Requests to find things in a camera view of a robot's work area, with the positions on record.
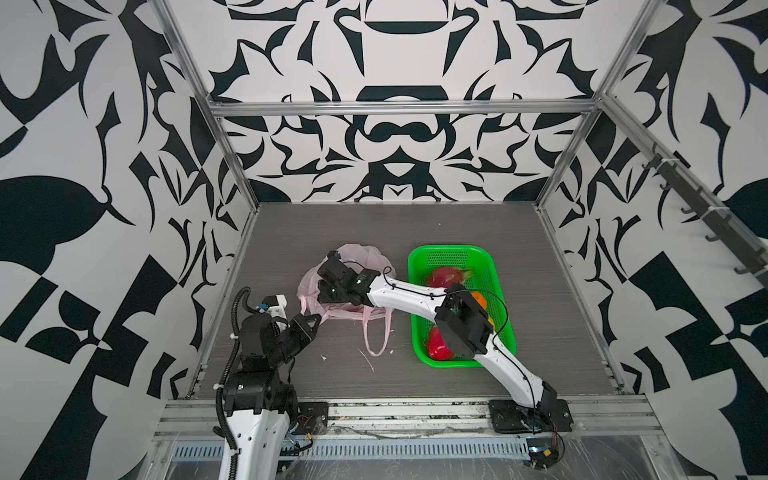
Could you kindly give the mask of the pink plastic bag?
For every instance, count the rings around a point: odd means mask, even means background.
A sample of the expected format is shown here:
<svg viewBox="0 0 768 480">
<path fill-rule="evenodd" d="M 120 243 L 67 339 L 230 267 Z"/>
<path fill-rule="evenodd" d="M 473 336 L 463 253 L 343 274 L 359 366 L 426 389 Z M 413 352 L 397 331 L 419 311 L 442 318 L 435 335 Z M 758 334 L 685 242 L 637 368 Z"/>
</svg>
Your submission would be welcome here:
<svg viewBox="0 0 768 480">
<path fill-rule="evenodd" d="M 344 244 L 317 266 L 305 273 L 297 287 L 300 310 L 304 315 L 319 315 L 321 321 L 361 321 L 368 353 L 381 356 L 392 331 L 393 309 L 375 307 L 367 299 L 364 288 L 390 260 L 372 245 Z M 374 320 L 384 322 L 384 336 L 378 350 L 371 348 L 368 327 Z"/>
</svg>

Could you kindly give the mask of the red dragon fruit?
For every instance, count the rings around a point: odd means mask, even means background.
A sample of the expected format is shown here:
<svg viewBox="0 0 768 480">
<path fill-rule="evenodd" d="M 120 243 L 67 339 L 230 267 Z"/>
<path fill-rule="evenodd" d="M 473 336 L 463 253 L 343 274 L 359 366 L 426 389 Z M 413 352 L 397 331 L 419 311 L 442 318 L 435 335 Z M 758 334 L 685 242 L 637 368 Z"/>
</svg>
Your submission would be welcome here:
<svg viewBox="0 0 768 480">
<path fill-rule="evenodd" d="M 474 276 L 469 268 L 440 266 L 429 273 L 424 284 L 430 288 L 449 288 L 454 284 L 464 285 Z"/>
</svg>

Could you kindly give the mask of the round orange tangerine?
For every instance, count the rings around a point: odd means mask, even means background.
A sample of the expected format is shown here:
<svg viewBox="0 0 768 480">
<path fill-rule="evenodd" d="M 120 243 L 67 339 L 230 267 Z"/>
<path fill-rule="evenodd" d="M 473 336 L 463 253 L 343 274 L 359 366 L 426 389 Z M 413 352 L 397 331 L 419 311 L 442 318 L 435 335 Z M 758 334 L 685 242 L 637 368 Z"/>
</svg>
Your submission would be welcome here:
<svg viewBox="0 0 768 480">
<path fill-rule="evenodd" d="M 487 309 L 488 309 L 488 302 L 487 302 L 486 298 L 485 298 L 485 297 L 484 297 L 484 296 L 483 296 L 483 295 L 482 295 L 480 292 L 477 292 L 477 291 L 473 291 L 473 292 L 472 292 L 472 296 L 473 296 L 473 298 L 476 300 L 476 302 L 477 302 L 477 303 L 478 303 L 478 304 L 479 304 L 479 305 L 480 305 L 480 306 L 481 306 L 481 307 L 482 307 L 484 310 L 487 310 Z"/>
</svg>

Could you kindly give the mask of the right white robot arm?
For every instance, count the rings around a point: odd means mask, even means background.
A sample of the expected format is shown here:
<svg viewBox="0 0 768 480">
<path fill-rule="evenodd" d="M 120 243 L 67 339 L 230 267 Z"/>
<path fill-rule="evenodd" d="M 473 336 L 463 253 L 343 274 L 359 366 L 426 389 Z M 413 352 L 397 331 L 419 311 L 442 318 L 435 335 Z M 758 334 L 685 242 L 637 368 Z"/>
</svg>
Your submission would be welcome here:
<svg viewBox="0 0 768 480">
<path fill-rule="evenodd" d="M 541 421 L 552 420 L 557 392 L 501 342 L 504 327 L 491 324 L 488 312 L 470 289 L 457 284 L 430 288 L 371 269 L 356 271 L 336 251 L 328 253 L 318 274 L 321 303 L 389 308 L 432 322 L 448 349 L 484 367 L 506 389 L 518 409 Z"/>
</svg>

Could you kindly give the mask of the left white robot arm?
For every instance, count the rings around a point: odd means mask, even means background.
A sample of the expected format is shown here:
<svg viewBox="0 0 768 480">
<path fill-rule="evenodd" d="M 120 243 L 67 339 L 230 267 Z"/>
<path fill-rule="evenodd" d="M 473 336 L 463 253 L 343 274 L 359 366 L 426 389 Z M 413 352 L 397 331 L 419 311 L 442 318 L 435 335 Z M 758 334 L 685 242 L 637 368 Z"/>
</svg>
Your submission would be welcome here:
<svg viewBox="0 0 768 480">
<path fill-rule="evenodd" d="M 251 289 L 234 296 L 230 310 L 232 350 L 214 385 L 217 425 L 223 438 L 221 479 L 274 479 L 282 456 L 298 457 L 314 446 L 311 433 L 301 443 L 291 437 L 301 426 L 299 402 L 290 377 L 299 353 L 316 338 L 321 317 L 285 317 L 282 295 L 248 304 Z"/>
</svg>

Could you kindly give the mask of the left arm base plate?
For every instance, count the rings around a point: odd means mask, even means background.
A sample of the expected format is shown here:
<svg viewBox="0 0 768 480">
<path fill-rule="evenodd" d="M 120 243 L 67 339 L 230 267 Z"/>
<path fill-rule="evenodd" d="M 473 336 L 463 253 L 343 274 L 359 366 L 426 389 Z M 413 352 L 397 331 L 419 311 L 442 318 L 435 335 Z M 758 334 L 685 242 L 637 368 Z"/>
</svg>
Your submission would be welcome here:
<svg viewBox="0 0 768 480">
<path fill-rule="evenodd" d="M 327 427 L 330 404 L 320 402 L 299 402 L 298 415 L 290 423 L 288 432 L 295 436 L 315 435 Z"/>
</svg>

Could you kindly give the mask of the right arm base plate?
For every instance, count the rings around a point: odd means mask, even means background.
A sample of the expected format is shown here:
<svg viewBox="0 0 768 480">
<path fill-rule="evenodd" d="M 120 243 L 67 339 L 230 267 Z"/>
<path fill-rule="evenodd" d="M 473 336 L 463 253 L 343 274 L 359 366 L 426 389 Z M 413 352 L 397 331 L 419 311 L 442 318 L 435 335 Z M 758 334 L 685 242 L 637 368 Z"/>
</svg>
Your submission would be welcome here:
<svg viewBox="0 0 768 480">
<path fill-rule="evenodd" d="M 573 426 L 568 403 L 557 399 L 545 412 L 540 413 L 517 405 L 512 400 L 493 399 L 488 402 L 491 426 L 500 434 L 539 434 L 570 432 Z"/>
</svg>

